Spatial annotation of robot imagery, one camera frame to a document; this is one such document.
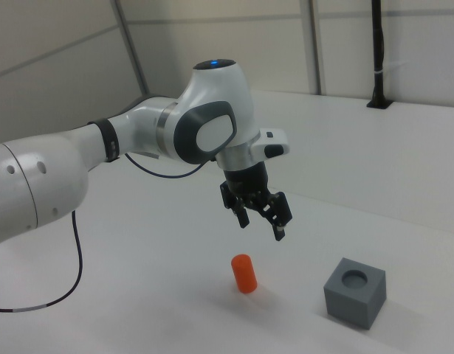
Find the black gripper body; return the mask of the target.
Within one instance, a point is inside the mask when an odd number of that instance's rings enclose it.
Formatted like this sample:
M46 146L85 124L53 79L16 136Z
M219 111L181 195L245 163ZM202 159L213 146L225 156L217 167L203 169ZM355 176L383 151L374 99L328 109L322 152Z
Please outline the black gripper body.
M268 175L264 162L259 162L244 170L224 171L226 181L223 188L230 191L235 197L243 198L266 198L268 190Z

